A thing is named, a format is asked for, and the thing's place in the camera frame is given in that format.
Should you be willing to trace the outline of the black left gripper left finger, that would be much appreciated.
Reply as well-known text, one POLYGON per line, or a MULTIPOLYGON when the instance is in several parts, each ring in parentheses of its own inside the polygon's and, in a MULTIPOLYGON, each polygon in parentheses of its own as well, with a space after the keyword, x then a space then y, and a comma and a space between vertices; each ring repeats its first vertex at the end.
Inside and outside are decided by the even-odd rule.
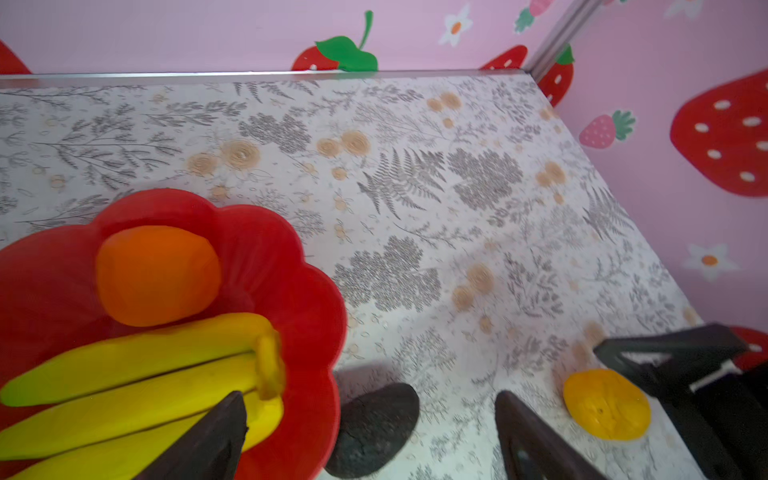
POLYGON ((247 432, 244 395, 233 391, 135 479, 232 480, 247 432))

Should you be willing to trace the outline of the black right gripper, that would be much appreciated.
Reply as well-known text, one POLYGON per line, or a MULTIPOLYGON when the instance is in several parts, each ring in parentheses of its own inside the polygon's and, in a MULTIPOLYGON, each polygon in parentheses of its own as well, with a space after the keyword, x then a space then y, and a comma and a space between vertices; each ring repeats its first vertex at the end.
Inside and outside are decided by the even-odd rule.
POLYGON ((767 477, 767 365, 679 392, 749 351, 720 324, 608 338, 593 348, 602 364, 645 393, 675 394, 660 403, 704 477, 718 480, 767 477))

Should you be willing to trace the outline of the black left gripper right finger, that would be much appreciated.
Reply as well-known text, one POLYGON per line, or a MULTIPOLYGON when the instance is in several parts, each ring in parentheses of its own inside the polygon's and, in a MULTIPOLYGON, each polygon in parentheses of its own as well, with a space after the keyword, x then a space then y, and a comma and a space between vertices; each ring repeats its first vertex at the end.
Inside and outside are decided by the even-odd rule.
POLYGON ((606 479, 513 392, 499 392, 494 410, 508 479, 606 479))

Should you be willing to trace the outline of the yellow fake lemon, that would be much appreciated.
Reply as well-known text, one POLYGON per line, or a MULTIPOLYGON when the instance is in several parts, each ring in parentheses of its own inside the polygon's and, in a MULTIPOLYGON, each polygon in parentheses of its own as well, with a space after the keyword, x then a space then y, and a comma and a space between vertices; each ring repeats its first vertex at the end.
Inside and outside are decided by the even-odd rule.
POLYGON ((563 397, 574 421, 602 440, 636 440, 651 424, 646 394, 613 370, 574 373, 564 383, 563 397))

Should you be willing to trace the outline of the yellow fake banana bunch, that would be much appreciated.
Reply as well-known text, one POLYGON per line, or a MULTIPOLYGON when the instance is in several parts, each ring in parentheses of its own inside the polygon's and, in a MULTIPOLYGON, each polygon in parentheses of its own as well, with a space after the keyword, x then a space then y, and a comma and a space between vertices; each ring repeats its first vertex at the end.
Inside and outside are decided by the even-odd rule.
POLYGON ((35 413, 1 432, 23 479, 131 479, 229 394, 242 396, 239 451, 275 432, 286 368, 264 317, 226 314, 95 342, 7 382, 4 405, 35 413))

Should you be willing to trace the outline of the dark fake avocado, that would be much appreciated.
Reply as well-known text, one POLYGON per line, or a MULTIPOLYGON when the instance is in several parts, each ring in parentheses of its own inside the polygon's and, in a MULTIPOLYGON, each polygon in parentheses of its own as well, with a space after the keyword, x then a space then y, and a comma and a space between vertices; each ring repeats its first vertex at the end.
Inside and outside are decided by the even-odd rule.
POLYGON ((393 383, 341 407, 339 431, 325 471, 340 479, 374 474, 387 465, 412 436, 420 415, 416 390, 393 383))

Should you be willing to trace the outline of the fake orange fruit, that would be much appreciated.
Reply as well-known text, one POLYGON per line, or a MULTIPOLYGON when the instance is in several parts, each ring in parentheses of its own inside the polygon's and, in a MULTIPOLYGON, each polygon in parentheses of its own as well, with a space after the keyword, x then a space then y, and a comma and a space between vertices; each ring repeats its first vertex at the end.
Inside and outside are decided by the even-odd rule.
POLYGON ((111 235, 95 261, 104 310, 132 327, 169 324, 205 310, 222 282, 219 257, 202 236, 170 226, 111 235))

